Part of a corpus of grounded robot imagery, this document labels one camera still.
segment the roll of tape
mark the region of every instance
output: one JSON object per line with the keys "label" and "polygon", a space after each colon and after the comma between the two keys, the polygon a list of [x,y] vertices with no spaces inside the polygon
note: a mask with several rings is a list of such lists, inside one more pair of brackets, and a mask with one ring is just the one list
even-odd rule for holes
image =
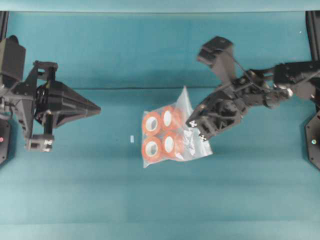
{"label": "roll of tape", "polygon": [[157,135],[161,130],[161,117],[159,113],[152,111],[144,116],[142,121],[142,131],[148,137]]}
{"label": "roll of tape", "polygon": [[161,124],[164,131],[178,129],[183,124],[181,111],[172,106],[165,106],[161,114]]}
{"label": "roll of tape", "polygon": [[147,162],[159,162],[163,158],[163,148],[160,139],[155,136],[148,137],[143,141],[141,152]]}
{"label": "roll of tape", "polygon": [[168,157],[170,159],[182,159],[182,154],[184,153],[184,139],[183,136],[168,131],[163,139],[162,139],[162,150],[165,157]]}

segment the screw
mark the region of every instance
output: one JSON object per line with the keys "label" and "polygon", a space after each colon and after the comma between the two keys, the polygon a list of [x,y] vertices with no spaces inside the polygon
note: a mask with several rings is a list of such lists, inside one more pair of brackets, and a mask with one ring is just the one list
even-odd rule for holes
{"label": "screw", "polygon": [[239,79],[239,83],[240,84],[244,84],[246,82],[246,79],[244,77],[240,78]]}
{"label": "screw", "polygon": [[44,145],[52,145],[52,140],[44,140]]}
{"label": "screw", "polygon": [[195,120],[190,121],[189,124],[191,125],[192,128],[198,126],[198,125],[196,124],[196,121],[195,121]]}
{"label": "screw", "polygon": [[206,141],[206,140],[207,140],[207,138],[206,138],[205,135],[203,135],[203,134],[201,134],[199,137],[200,137],[200,139],[201,139],[202,141]]}

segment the small white object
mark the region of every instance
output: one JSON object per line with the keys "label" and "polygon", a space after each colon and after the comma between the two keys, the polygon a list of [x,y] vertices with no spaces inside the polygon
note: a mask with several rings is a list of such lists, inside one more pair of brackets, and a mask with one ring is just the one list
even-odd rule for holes
{"label": "small white object", "polygon": [[196,121],[195,121],[195,120],[193,120],[193,121],[189,122],[189,124],[191,125],[191,127],[192,127],[192,128],[194,128],[194,127],[196,127],[196,126],[197,126],[197,124],[196,124]]}

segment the tape roll core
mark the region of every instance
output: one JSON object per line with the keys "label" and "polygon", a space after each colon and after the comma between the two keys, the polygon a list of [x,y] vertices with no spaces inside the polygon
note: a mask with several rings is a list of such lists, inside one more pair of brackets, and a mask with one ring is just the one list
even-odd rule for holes
{"label": "tape roll core", "polygon": [[157,135],[161,130],[161,116],[152,111],[144,116],[142,121],[142,131],[148,137]]}
{"label": "tape roll core", "polygon": [[165,106],[161,114],[161,123],[164,131],[180,128],[182,125],[181,112],[172,106]]}
{"label": "tape roll core", "polygon": [[142,144],[141,153],[143,158],[149,163],[156,163],[163,158],[162,143],[155,136],[148,137]]}
{"label": "tape roll core", "polygon": [[168,131],[162,139],[163,155],[170,159],[182,160],[182,154],[184,153],[184,141],[183,137],[175,132]]}

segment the black robotic arm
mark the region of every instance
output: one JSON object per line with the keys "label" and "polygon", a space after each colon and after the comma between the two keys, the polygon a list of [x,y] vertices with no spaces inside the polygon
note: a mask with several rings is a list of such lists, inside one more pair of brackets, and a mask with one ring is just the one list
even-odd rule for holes
{"label": "black robotic arm", "polygon": [[[244,70],[233,56],[232,42],[219,36],[202,46],[197,59],[208,65],[221,80],[221,85],[195,108],[186,121],[189,127],[199,129],[199,136],[204,141],[239,124],[249,108],[273,108],[293,94],[320,107],[320,61]],[[243,70],[240,78],[236,77],[235,64]],[[306,137],[309,159],[320,169],[320,147],[316,136],[320,134],[320,127],[317,127],[320,126],[317,123],[320,112],[317,116],[307,124]]]}

